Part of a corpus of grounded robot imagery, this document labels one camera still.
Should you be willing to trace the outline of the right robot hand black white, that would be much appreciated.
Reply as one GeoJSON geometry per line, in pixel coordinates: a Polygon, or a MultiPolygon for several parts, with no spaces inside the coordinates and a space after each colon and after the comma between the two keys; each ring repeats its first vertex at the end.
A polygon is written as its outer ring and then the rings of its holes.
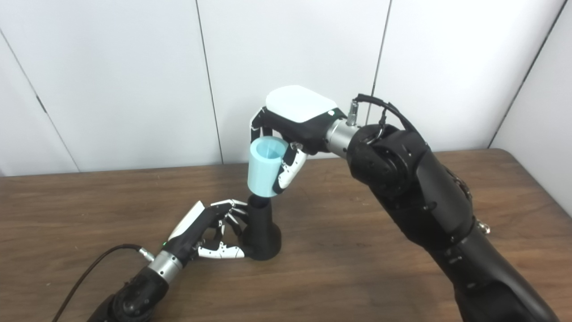
{"type": "Polygon", "coordinates": [[[328,153],[328,130],[347,116],[331,100],[300,85],[272,90],[250,120],[248,187],[266,198],[282,194],[309,156],[328,153]]]}

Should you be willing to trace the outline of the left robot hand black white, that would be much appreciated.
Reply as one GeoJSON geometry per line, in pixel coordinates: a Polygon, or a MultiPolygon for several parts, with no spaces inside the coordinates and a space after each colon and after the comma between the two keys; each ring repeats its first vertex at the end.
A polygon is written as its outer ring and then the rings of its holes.
{"type": "Polygon", "coordinates": [[[227,199],[205,206],[199,200],[180,220],[162,249],[173,254],[184,266],[196,257],[244,258],[245,254],[240,246],[223,242],[227,227],[231,228],[235,236],[242,235],[239,220],[248,223],[245,202],[227,199]]]}

